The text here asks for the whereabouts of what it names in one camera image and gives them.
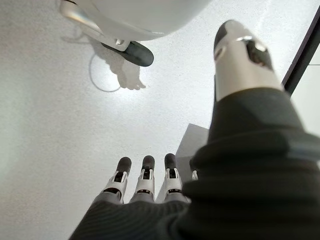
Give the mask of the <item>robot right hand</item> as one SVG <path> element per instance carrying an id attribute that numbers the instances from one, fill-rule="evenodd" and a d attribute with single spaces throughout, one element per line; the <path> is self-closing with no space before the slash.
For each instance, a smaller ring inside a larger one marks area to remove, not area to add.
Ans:
<path id="1" fill-rule="evenodd" d="M 73 240 L 317 240 L 320 139 L 307 133 L 278 81 L 268 49 L 236 20 L 214 41 L 214 106 L 206 145 L 191 159 L 196 178 L 156 204 L 139 189 L 122 204 L 129 159 L 95 198 Z"/>

